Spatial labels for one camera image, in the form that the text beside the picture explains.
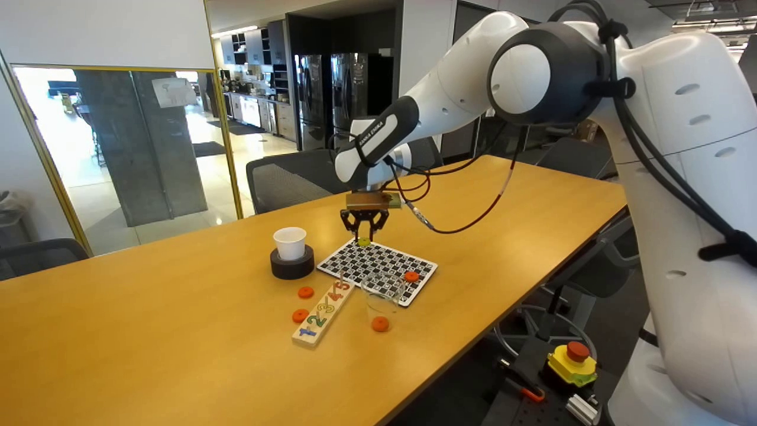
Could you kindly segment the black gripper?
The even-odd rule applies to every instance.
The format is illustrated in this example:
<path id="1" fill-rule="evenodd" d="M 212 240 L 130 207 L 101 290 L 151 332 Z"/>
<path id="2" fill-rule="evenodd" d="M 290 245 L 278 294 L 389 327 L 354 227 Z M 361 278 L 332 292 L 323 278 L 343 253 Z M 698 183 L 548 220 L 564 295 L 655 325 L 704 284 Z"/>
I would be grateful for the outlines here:
<path id="1" fill-rule="evenodd" d="M 365 242 L 362 222 L 367 222 L 369 242 L 375 242 L 389 220 L 389 208 L 391 196 L 383 193 L 354 193 L 347 196 L 341 220 L 354 232 L 356 242 Z"/>

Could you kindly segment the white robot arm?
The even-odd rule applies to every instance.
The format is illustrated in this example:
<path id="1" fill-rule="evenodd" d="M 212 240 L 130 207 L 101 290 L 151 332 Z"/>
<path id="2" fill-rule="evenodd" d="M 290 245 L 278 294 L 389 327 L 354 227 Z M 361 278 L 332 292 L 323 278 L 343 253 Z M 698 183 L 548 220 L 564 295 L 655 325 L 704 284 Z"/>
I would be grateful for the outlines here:
<path id="1" fill-rule="evenodd" d="M 634 227 L 649 320 L 608 413 L 615 426 L 757 426 L 757 103 L 707 32 L 645 46 L 597 0 L 539 25 L 492 11 L 334 158 L 375 193 L 389 158 L 484 114 L 595 120 Z"/>

